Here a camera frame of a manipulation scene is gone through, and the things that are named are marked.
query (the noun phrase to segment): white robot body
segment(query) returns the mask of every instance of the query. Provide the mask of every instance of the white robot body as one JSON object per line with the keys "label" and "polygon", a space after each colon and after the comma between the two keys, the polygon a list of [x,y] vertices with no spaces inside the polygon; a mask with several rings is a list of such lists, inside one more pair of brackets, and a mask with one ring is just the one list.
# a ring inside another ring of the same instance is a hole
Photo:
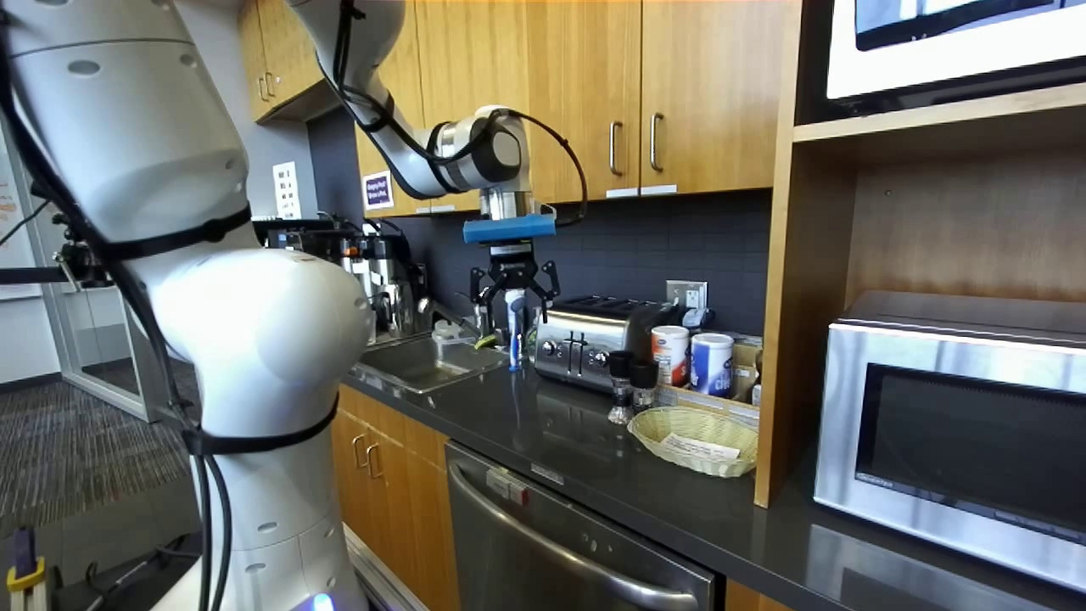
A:
{"label": "white robot body", "polygon": [[200,370],[204,431],[305,431],[363,350],[360,282],[302,251],[204,248],[153,285],[170,346]]}
{"label": "white robot body", "polygon": [[244,149],[170,3],[7,0],[27,122],[109,241],[248,207]]}
{"label": "white robot body", "polygon": [[[241,139],[173,3],[3,0],[3,17],[24,122],[105,241],[163,238],[248,207]],[[170,350],[197,370],[200,431],[288,438],[333,414],[336,384],[367,339],[353,275],[312,255],[261,251],[251,227],[122,265],[146,289]],[[309,597],[363,608],[329,428],[214,462],[231,496],[221,608],[299,608]],[[214,547],[204,560],[217,577],[227,530],[214,485],[207,509]],[[200,563],[160,611],[197,608]]]}
{"label": "white robot body", "polygon": [[[343,523],[333,506],[329,431],[272,455],[221,458],[234,519],[234,560],[227,574],[227,611],[319,608],[367,611],[343,550]],[[156,611],[197,611],[200,557],[190,574],[156,604]]]}

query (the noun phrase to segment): dishwasher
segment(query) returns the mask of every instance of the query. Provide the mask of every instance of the dishwasher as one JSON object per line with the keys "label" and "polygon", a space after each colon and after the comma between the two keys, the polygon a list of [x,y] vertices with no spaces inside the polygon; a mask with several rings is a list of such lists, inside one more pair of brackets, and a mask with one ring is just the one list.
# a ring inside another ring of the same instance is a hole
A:
{"label": "dishwasher", "polygon": [[719,608],[716,574],[458,445],[448,445],[448,492],[462,608]]}

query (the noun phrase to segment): cabinet door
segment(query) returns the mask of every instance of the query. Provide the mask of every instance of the cabinet door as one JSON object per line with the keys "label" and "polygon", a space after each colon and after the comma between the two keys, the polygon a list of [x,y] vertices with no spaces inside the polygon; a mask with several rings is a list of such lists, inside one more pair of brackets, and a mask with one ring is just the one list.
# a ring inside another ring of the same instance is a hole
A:
{"label": "cabinet door", "polygon": [[339,418],[333,434],[336,489],[343,523],[394,570],[411,570],[411,547],[404,540],[404,448],[360,421],[363,394],[339,390]]}
{"label": "cabinet door", "polygon": [[241,7],[241,54],[244,54],[248,115],[261,119],[272,109],[272,71],[265,58],[265,24],[261,24],[258,0],[248,0]]}
{"label": "cabinet door", "polygon": [[784,0],[645,0],[645,190],[774,183]]}
{"label": "cabinet door", "polygon": [[445,438],[424,424],[407,428],[404,506],[411,506],[411,591],[434,611],[458,608]]}
{"label": "cabinet door", "polygon": [[[526,0],[421,0],[424,122],[462,122],[482,105],[526,105]],[[428,210],[479,210],[479,190],[448,193]]]}
{"label": "cabinet door", "polygon": [[258,122],[275,115],[309,119],[333,105],[309,34],[285,0],[248,0],[241,7],[241,51],[248,109]]}
{"label": "cabinet door", "polygon": [[[529,105],[570,139],[587,177],[587,197],[638,190],[638,0],[570,3],[533,0]],[[567,153],[543,132],[533,136],[533,190],[540,204],[580,200]]]}
{"label": "cabinet door", "polygon": [[719,611],[787,611],[787,608],[777,604],[774,597],[750,591],[740,580],[726,580],[726,594],[719,601]]}

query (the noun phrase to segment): microwave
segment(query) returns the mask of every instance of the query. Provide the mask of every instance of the microwave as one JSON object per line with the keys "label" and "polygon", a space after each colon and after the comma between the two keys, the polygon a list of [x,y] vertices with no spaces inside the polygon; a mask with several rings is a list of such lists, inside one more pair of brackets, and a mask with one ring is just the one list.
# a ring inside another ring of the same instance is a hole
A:
{"label": "microwave", "polygon": [[835,0],[828,98],[923,105],[1083,78],[1086,0]]}
{"label": "microwave", "polygon": [[1086,591],[1086,306],[862,295],[828,329],[815,502]]}

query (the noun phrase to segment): black backsplash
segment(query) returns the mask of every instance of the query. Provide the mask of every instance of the black backsplash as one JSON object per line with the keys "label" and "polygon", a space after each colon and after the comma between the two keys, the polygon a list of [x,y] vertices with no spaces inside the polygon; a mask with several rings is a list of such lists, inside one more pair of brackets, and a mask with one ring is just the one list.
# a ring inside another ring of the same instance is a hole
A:
{"label": "black backsplash", "polygon": [[[316,193],[326,214],[360,221],[360,177],[350,119],[309,122]],[[472,312],[468,275],[485,248],[462,241],[465,214],[394,221],[431,292]],[[665,278],[709,282],[716,329],[760,333],[767,295],[770,193],[699,193],[591,204],[577,227],[536,241],[536,261],[557,261],[563,295],[665,299]]]}

